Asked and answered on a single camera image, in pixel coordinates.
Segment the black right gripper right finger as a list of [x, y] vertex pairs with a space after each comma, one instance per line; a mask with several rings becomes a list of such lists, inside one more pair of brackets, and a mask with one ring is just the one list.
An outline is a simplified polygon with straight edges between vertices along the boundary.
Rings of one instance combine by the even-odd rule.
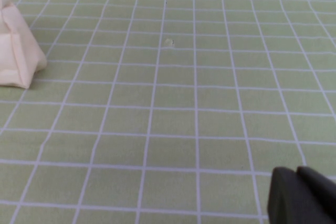
[[326, 214], [335, 221], [335, 183], [308, 166], [299, 166], [297, 174], [309, 187]]

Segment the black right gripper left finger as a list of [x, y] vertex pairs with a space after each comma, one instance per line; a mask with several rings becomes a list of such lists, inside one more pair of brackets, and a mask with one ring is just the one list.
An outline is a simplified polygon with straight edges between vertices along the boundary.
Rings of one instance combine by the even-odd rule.
[[318, 223], [322, 219], [310, 189], [285, 167], [272, 171], [267, 211], [270, 223]]

